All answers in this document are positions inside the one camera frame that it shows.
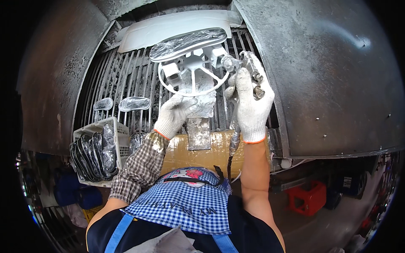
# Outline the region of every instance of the white cable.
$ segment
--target white cable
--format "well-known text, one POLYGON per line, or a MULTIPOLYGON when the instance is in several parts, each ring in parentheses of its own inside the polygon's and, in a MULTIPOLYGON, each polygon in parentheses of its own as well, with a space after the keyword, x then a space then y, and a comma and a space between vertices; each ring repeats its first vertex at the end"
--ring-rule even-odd
POLYGON ((274 175, 274 174, 277 174, 277 173, 280 173, 280 172, 283 172, 283 171, 286 171, 286 170, 292 169, 292 168, 294 168, 295 166, 298 166, 298 165, 300 165, 301 163, 305 162, 306 160, 307 160, 307 159, 303 159, 301 162, 297 163, 297 164, 296 164, 296 165, 294 165, 294 166, 291 166, 291 167, 289 167, 289 168, 287 168, 287 169, 284 169, 284 170, 279 170, 279 171, 276 171, 276 172, 270 173, 270 175, 274 175))
MULTIPOLYGON (((292 168, 294 168, 295 166, 298 166, 298 165, 300 165, 301 163, 305 162, 306 160, 307 160, 307 159, 303 159, 301 162, 297 163, 297 164, 294 165, 294 166, 291 166, 291 167, 289 167, 289 168, 287 168, 287 169, 284 169, 284 170, 279 170, 279 171, 270 173, 270 175, 274 175, 274 174, 277 174, 277 173, 280 173, 280 172, 283 172, 283 171, 292 169, 292 168)), ((242 171, 241 171, 241 170, 239 170, 239 171, 240 171, 240 172, 239 172, 239 175, 238 175, 234 180, 232 180, 231 183, 233 183, 233 182, 235 182, 236 180, 238 180, 238 178, 241 176, 242 171)))
POLYGON ((230 183, 233 183, 233 182, 235 182, 236 180, 238 180, 238 178, 241 176, 241 174, 242 174, 242 171, 241 170, 239 170, 240 172, 239 172, 239 175, 234 179, 234 180, 232 180, 230 183))

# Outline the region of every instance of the checkered sleeve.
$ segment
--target checkered sleeve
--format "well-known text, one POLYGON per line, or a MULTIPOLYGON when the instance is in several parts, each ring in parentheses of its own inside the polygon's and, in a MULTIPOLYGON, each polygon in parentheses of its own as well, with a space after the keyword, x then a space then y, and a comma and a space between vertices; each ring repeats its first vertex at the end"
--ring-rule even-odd
POLYGON ((143 137, 141 147, 131 154, 113 177, 110 198, 132 203, 141 188, 151 187, 160 175, 169 141, 155 131, 143 137))

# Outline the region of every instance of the person's arm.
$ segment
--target person's arm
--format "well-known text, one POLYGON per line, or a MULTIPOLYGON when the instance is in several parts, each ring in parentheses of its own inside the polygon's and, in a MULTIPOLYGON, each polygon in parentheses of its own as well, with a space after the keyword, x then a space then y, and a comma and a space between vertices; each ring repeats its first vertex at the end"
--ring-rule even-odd
POLYGON ((259 59, 252 52, 248 54, 263 76, 260 87, 265 91, 265 95, 259 100, 253 97, 252 76, 246 68, 241 68, 234 78, 229 79, 230 87, 225 91, 227 97, 233 94, 233 86, 236 86, 238 91, 237 120, 243 142, 246 143, 245 161, 241 173, 243 207, 248 213, 261 219, 273 229, 285 251, 284 240, 274 223, 269 202, 270 171, 264 142, 266 121, 273 105, 274 92, 259 59))
POLYGON ((270 170, 266 157, 265 142, 245 145, 245 161, 241 174, 242 201, 245 210, 264 221, 273 229, 284 252, 283 236, 273 219, 269 202, 270 170))
POLYGON ((174 95, 162 105, 153 131, 143 138, 141 147, 127 158, 124 167, 113 177, 109 199, 89 222, 86 234, 93 223, 112 210, 128 206, 139 196, 141 188, 155 183, 169 140, 184 124, 185 110, 196 103, 196 99, 183 102, 182 96, 174 95))

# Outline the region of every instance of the spray gun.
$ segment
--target spray gun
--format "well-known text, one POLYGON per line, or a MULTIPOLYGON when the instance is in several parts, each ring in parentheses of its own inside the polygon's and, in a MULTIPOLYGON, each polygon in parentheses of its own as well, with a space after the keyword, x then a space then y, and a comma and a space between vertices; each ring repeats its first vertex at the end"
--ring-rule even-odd
MULTIPOLYGON (((260 87, 261 82, 263 81, 263 76, 259 73, 257 68, 254 65, 253 59, 252 59, 252 52, 248 51, 242 51, 239 56, 240 60, 235 59, 234 57, 230 55, 224 55, 221 59, 221 64, 225 68, 226 71, 228 72, 234 72, 235 75, 237 75, 238 70, 240 68, 246 68, 252 79, 252 85, 253 85, 253 94, 252 96, 254 97, 255 100, 259 100, 264 97, 264 90, 260 87)), ((231 176, 230 176, 230 168, 232 164, 232 158, 235 155, 239 143, 241 141, 241 128, 239 127, 238 120, 237 120, 237 111, 238 111, 238 104, 239 104, 239 99, 237 95, 237 90, 236 90, 236 85, 233 86, 233 94, 231 96, 231 101, 234 103, 234 111, 233 111, 233 121, 231 122, 230 128, 234 130, 232 137, 230 139, 229 143, 229 159, 228 159, 228 165, 227 165, 227 173, 228 173, 228 180, 231 182, 231 176)))

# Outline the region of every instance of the gloved hand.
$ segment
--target gloved hand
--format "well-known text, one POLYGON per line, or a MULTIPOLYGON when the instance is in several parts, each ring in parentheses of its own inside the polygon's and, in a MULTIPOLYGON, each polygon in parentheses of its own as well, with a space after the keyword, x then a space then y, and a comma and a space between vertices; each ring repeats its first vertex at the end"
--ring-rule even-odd
POLYGON ((273 105, 274 92, 269 85, 266 72, 259 59, 252 56, 255 67, 263 76, 260 87, 265 91, 265 95, 260 100, 253 97, 253 85, 249 71, 240 68, 239 71, 228 81, 229 87, 225 91, 227 97, 233 94, 234 86, 238 91, 238 123, 245 143, 259 143, 266 138, 266 120, 273 105))
POLYGON ((183 96, 175 94, 162 105, 154 130, 171 140, 185 122, 185 110, 197 103, 193 98, 183 102, 183 96))

